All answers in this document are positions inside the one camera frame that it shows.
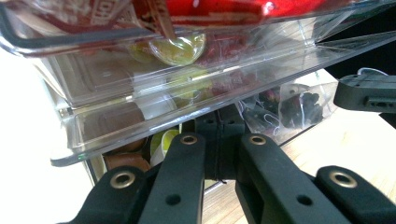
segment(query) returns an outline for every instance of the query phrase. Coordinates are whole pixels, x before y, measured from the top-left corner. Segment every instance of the light wood surface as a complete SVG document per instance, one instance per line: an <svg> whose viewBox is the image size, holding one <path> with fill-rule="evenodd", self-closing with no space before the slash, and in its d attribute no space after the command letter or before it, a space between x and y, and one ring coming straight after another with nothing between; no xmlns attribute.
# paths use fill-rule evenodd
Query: light wood surface
<svg viewBox="0 0 396 224"><path fill-rule="evenodd" d="M376 113L339 108L282 149L313 176L320 167L342 166L361 175L396 203L396 130ZM233 181L205 195L203 223L248 223Z"/></svg>

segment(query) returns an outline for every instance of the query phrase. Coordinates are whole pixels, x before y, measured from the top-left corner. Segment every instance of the shelf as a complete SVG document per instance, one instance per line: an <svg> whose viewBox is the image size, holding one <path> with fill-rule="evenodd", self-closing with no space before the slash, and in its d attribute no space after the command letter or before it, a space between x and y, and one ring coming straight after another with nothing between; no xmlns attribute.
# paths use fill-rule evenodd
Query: shelf
<svg viewBox="0 0 396 224"><path fill-rule="evenodd" d="M380 8L394 2L317 0L292 5L282 1L214 0L196 6L191 0L148 0L138 4L134 1L5 0L0 3L0 45L16 55L46 57L157 39L161 35L211 34L230 29L238 33L244 29L241 24L257 27L362 8ZM163 6L164 14L150 4ZM103 11L101 5L106 5L102 9L111 12Z"/></svg>
<svg viewBox="0 0 396 224"><path fill-rule="evenodd" d="M276 57L258 55L255 63L192 77L154 93L70 108L63 116L68 148L57 152L51 162L66 166L87 160L394 40L396 32L301 45L281 50Z"/></svg>

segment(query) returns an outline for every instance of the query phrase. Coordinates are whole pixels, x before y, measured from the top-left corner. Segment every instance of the red packaging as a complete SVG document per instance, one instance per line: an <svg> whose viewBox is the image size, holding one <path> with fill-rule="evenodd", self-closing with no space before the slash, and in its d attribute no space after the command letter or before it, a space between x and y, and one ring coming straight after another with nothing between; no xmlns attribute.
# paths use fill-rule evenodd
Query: red packaging
<svg viewBox="0 0 396 224"><path fill-rule="evenodd" d="M270 18L332 10L350 0L166 0L172 23L193 26L259 24Z"/></svg>
<svg viewBox="0 0 396 224"><path fill-rule="evenodd" d="M247 48L248 33L207 35L205 51L196 64L209 66L212 63L235 62Z"/></svg>
<svg viewBox="0 0 396 224"><path fill-rule="evenodd" d="M332 10L352 0L22 0L48 34L142 27L176 38L175 26L227 27ZM20 1L8 1L18 6Z"/></svg>
<svg viewBox="0 0 396 224"><path fill-rule="evenodd" d="M39 24L29 24L37 30L50 28L47 22L63 32L78 34L119 28L142 27L168 38L175 38L166 3L163 0L23 0ZM10 7L21 11L17 1Z"/></svg>

